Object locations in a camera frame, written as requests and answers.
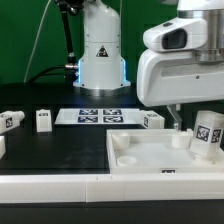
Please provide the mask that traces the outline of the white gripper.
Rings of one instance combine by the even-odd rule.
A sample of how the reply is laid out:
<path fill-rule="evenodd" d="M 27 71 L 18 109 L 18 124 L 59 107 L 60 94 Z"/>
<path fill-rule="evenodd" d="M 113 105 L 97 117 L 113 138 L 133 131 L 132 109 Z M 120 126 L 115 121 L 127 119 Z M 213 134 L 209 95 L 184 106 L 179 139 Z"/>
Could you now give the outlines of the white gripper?
<path fill-rule="evenodd" d="M 224 62 L 199 64 L 191 51 L 146 50 L 138 64 L 137 96 L 147 107 L 168 105 L 174 129 L 181 131 L 180 104 L 224 99 Z"/>

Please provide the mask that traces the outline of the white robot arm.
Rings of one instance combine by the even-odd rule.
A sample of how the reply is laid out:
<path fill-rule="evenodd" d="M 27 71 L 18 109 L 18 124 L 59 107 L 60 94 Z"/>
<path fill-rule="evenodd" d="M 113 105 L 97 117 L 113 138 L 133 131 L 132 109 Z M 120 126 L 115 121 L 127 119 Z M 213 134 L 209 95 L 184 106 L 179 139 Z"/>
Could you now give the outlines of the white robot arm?
<path fill-rule="evenodd" d="M 137 96 L 147 107 L 165 105 L 180 130 L 179 104 L 224 99 L 224 0 L 160 2 L 175 4 L 177 17 L 144 32 Z M 101 0 L 84 6 L 84 55 L 74 85 L 93 96 L 109 95 L 130 85 L 120 19 Z"/>

